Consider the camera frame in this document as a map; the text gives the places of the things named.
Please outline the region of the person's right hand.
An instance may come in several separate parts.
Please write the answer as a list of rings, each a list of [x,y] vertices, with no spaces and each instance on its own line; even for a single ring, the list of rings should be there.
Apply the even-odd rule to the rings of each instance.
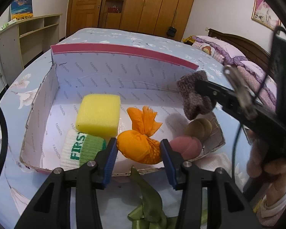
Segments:
[[[266,191],[266,205],[272,206],[286,194],[286,160],[277,159],[268,164],[262,165],[262,158],[259,147],[267,146],[263,140],[253,131],[247,132],[248,138],[253,141],[250,153],[250,159],[247,162],[247,173],[252,178],[257,178],[263,172],[269,174],[273,178]]]

